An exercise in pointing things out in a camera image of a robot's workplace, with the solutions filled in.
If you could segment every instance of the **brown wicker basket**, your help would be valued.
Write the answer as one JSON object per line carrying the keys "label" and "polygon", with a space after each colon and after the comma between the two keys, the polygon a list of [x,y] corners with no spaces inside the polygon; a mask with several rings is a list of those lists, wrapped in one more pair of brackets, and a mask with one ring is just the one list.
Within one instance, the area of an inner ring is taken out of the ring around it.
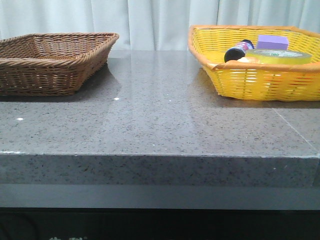
{"label": "brown wicker basket", "polygon": [[0,40],[0,95],[74,94],[107,61],[117,33],[28,34]]}

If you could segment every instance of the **basket rim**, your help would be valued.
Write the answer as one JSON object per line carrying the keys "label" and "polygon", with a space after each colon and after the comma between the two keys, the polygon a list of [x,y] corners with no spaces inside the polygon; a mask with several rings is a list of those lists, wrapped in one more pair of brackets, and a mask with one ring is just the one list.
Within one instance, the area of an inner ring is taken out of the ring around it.
{"label": "basket rim", "polygon": [[198,59],[198,61],[208,67],[211,70],[215,69],[256,69],[266,71],[281,71],[281,72],[310,72],[320,73],[320,62],[313,62],[300,65],[289,65],[289,64],[259,64],[259,63],[246,63],[239,62],[237,60],[230,60],[225,63],[211,62],[203,54],[196,51],[193,46],[193,33],[195,29],[251,29],[251,30],[289,30],[292,32],[302,33],[310,37],[316,37],[320,39],[320,34],[304,29],[300,29],[296,26],[261,26],[261,25],[191,25],[188,32],[188,48],[189,51]]}
{"label": "basket rim", "polygon": [[0,40],[0,44],[10,43],[12,41],[23,40],[30,37],[63,37],[63,36],[101,36],[110,35],[94,49],[81,53],[71,59],[39,59],[39,58],[0,58],[0,66],[30,66],[30,67],[63,67],[75,66],[88,62],[92,57],[96,56],[106,48],[111,48],[119,38],[119,34],[115,32],[58,32],[58,33],[31,33],[21,36],[15,36]]}

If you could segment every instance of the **yellow tape roll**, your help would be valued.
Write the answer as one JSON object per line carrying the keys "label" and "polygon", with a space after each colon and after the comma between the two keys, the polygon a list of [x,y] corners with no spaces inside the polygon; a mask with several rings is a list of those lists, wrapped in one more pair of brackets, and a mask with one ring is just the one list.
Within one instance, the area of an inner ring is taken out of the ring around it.
{"label": "yellow tape roll", "polygon": [[252,49],[245,52],[246,57],[259,59],[261,64],[309,64],[311,55],[289,50],[278,49]]}

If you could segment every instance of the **countertop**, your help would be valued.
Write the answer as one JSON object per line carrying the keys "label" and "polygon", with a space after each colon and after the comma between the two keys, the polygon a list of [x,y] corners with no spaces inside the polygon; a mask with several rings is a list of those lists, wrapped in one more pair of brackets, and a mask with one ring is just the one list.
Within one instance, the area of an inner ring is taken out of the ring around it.
{"label": "countertop", "polygon": [[[0,109],[0,189],[123,185],[319,193],[320,102],[219,96],[188,51],[112,50],[75,95],[2,96]],[[10,200],[0,196],[4,206]]]}

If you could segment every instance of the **wicker basket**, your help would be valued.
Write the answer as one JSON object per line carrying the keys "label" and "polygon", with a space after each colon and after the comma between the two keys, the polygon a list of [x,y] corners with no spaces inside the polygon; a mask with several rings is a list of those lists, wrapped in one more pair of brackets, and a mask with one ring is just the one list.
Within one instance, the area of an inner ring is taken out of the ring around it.
{"label": "wicker basket", "polygon": [[[258,35],[285,36],[288,49],[312,55],[302,65],[224,62],[227,49],[243,39],[257,44]],[[294,26],[194,25],[188,47],[219,95],[259,101],[320,100],[320,34]]]}
{"label": "wicker basket", "polygon": [[72,95],[107,61],[116,33],[28,34],[0,41],[0,95]]}

